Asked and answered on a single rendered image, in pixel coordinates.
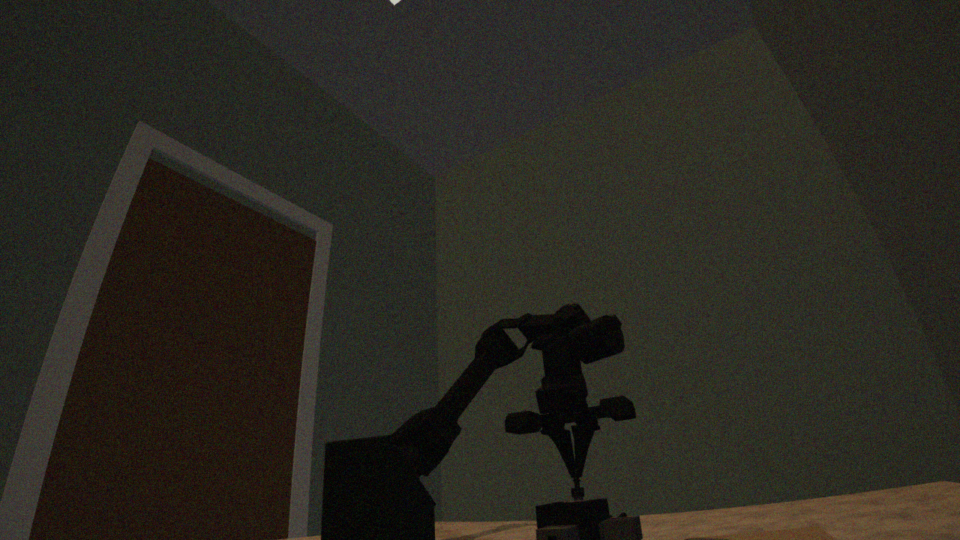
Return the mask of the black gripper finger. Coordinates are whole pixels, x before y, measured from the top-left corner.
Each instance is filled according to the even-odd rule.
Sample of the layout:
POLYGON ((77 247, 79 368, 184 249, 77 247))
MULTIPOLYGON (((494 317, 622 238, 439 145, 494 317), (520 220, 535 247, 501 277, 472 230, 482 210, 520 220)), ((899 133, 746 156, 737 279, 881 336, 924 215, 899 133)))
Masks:
POLYGON ((545 428, 541 430, 541 434, 547 435, 554 441, 556 444, 556 450, 561 452, 561 457, 565 461, 565 467, 569 471, 569 474, 574 478, 575 472, 575 460, 572 450, 572 434, 570 430, 565 430, 565 428, 545 428))
POLYGON ((587 451, 589 451, 591 437, 593 437, 593 434, 596 432, 596 430, 600 430, 600 426, 586 423, 581 424, 580 426, 571 426, 571 430, 574 437, 575 469, 578 478, 580 478, 585 468, 585 461, 587 457, 587 451))

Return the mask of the flat tan rectangular board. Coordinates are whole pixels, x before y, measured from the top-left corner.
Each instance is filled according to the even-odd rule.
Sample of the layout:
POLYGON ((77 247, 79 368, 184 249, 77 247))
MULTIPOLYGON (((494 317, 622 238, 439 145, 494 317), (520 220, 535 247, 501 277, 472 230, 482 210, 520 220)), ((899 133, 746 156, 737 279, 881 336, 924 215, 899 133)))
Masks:
POLYGON ((836 540, 836 538, 831 537, 820 526, 810 526, 803 527, 803 529, 779 529, 697 538, 689 537, 685 540, 836 540))

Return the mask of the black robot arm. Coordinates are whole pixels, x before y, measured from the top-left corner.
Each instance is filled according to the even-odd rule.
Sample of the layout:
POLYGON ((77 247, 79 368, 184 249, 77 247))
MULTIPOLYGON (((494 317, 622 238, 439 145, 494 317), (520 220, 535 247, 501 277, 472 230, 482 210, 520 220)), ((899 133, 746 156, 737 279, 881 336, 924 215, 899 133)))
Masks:
MULTIPOLYGON (((581 362, 589 365, 623 351, 621 325, 615 314, 590 320, 579 304, 563 305, 555 314, 530 315, 528 312, 518 319, 495 322, 493 327, 484 330, 475 345, 475 358, 441 402, 412 415, 391 438, 415 474, 429 476, 461 433, 458 424, 461 413, 495 369, 522 358, 529 343, 532 349, 542 351, 544 372, 556 367, 582 368, 581 362), (520 349, 504 332, 504 329, 516 328, 528 339, 520 349)), ((582 406, 582 399, 589 393, 582 373, 563 382, 550 382, 550 377, 543 377, 541 388, 535 391, 541 414, 570 410, 576 400, 582 406)))

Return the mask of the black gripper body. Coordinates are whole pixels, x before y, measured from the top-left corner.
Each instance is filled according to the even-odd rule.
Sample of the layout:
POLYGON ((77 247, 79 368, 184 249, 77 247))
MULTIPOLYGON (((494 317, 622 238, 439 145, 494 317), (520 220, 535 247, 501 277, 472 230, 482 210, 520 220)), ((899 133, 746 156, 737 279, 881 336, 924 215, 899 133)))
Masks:
MULTIPOLYGON (((545 376, 551 382, 563 382, 572 375, 582 374, 581 367, 556 367, 545 371, 545 376)), ((635 407, 627 397, 605 397, 599 400, 599 406, 589 407, 586 398, 582 399, 582 406, 578 400, 574 408, 567 410, 550 411, 549 414, 539 415, 532 411, 513 412, 506 416, 506 433, 530 434, 538 433, 545 428, 565 428, 565 423, 575 422, 576 426, 591 423, 598 426, 598 419, 611 418, 614 421, 637 419, 635 407)))

